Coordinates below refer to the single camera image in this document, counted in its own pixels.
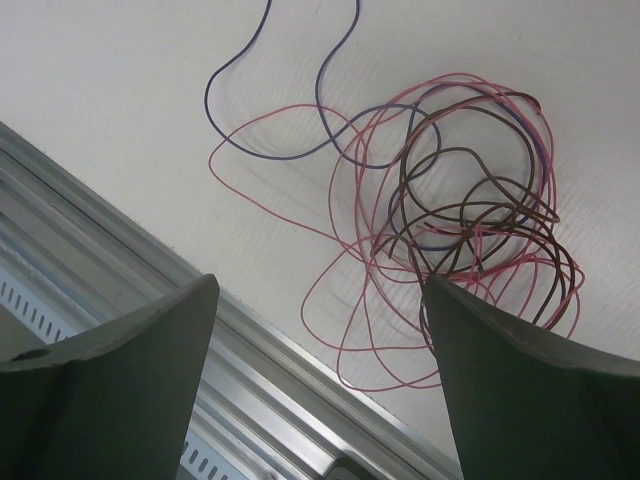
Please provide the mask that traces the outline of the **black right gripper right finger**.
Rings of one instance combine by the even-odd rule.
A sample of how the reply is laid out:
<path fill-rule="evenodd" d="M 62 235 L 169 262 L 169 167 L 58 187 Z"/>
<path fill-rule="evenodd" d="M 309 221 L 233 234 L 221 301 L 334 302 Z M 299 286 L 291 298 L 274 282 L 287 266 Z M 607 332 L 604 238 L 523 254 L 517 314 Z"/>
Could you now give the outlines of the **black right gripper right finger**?
<path fill-rule="evenodd" d="M 441 277 L 423 287 L 466 479 L 636 479 L 639 364 L 519 319 Z"/>

